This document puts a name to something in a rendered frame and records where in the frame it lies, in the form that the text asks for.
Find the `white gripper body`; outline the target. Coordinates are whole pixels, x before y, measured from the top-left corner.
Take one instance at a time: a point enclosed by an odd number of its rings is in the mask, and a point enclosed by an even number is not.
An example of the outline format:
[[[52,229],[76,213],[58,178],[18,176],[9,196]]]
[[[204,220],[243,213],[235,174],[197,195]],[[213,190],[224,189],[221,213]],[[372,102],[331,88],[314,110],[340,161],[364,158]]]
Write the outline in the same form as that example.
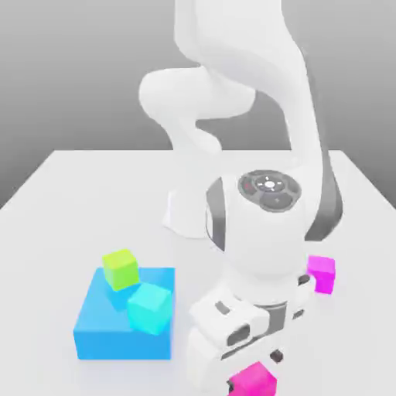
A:
[[[277,363],[270,358],[271,352],[280,349],[263,338],[223,358],[224,352],[193,328],[186,347],[186,376],[199,396],[227,396],[230,378],[256,362],[274,377],[281,377],[285,361]]]

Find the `small pink cube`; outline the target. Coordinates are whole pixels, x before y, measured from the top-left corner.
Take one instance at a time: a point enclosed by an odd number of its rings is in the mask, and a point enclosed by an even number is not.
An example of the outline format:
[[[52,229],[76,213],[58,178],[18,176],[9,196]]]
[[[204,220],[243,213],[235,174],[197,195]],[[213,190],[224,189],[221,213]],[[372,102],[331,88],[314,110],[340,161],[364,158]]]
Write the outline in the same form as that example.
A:
[[[261,362],[256,362],[232,376],[228,396],[275,396],[277,379]]]

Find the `small cyan cube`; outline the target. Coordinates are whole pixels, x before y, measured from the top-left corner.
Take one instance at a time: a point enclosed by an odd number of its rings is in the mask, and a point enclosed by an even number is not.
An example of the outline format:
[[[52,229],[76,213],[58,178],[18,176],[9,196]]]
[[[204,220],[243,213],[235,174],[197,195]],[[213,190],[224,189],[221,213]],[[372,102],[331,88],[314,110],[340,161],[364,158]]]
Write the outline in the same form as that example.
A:
[[[172,318],[172,292],[151,283],[141,283],[127,301],[130,327],[158,336]]]

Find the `small lime green cube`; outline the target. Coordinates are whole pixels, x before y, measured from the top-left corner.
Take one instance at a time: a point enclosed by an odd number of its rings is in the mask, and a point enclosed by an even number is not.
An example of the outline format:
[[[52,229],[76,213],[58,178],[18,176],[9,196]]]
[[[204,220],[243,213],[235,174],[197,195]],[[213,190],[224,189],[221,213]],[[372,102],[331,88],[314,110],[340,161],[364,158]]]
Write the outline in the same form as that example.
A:
[[[138,262],[135,256],[123,249],[102,257],[104,277],[115,292],[139,283]]]

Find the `small magenta cube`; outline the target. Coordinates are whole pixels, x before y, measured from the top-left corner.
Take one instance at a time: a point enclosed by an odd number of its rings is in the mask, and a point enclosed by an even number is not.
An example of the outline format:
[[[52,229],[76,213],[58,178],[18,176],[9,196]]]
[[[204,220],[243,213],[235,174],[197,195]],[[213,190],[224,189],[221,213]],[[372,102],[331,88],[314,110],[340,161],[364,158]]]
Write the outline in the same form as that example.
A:
[[[306,273],[316,280],[315,291],[331,295],[336,277],[336,262],[333,258],[309,256]]]

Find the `large blue box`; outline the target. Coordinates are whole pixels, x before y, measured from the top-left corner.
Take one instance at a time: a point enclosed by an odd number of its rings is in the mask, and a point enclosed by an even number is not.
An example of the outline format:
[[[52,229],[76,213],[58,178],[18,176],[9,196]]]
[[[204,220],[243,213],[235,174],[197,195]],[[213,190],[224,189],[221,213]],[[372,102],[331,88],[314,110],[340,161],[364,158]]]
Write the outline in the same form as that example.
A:
[[[104,269],[97,268],[80,309],[73,337],[81,360],[169,360],[172,356],[173,318],[171,313],[161,331],[155,335],[131,326],[128,300],[136,295],[139,302],[147,294],[138,290],[154,285],[169,291],[171,307],[175,306],[174,268],[140,268],[140,282],[115,292],[105,279]]]

